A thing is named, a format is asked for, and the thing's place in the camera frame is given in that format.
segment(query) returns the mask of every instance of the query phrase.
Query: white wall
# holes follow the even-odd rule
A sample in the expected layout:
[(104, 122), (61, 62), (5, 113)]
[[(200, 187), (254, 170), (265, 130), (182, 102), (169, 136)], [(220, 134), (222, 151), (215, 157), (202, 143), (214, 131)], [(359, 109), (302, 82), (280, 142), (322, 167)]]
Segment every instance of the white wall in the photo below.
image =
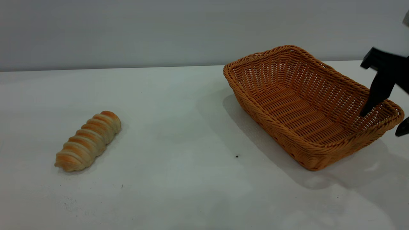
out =
[(225, 64), (279, 45), (409, 55), (408, 0), (8, 0), (0, 70)]

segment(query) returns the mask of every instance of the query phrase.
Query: basket bottom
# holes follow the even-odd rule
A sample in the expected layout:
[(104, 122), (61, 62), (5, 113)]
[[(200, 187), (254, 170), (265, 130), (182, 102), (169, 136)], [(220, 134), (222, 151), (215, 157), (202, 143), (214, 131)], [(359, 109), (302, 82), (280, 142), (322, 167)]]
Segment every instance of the basket bottom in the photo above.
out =
[(329, 119), (291, 88), (277, 86), (253, 96), (273, 117), (301, 138), (318, 144), (330, 144), (351, 132)]

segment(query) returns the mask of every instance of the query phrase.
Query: wicker basket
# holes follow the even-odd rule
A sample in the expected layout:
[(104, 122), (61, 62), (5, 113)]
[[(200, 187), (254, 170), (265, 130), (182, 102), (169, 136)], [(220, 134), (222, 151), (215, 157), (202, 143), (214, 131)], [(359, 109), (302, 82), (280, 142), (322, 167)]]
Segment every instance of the wicker basket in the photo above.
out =
[(223, 73), (243, 109), (312, 171), (368, 146), (404, 117), (390, 100), (360, 117), (369, 89), (297, 46), (249, 55)]

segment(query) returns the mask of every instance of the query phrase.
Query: spiral bread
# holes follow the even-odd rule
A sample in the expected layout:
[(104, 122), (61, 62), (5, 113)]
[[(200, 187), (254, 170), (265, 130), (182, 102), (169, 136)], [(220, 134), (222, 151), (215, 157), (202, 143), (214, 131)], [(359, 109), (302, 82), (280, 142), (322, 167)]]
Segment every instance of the spiral bread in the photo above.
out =
[(63, 145), (56, 154), (54, 166), (67, 172), (89, 167), (120, 130), (121, 121), (113, 112), (103, 111), (94, 115)]

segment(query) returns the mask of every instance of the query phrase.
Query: orange wicker basket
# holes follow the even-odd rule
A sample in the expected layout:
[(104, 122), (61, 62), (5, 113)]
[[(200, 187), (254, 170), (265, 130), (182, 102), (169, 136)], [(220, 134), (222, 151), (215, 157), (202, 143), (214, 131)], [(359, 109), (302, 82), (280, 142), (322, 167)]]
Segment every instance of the orange wicker basket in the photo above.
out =
[(243, 109), (312, 171), (368, 146), (404, 117), (390, 100), (360, 117), (369, 89), (297, 46), (249, 55), (223, 73)]

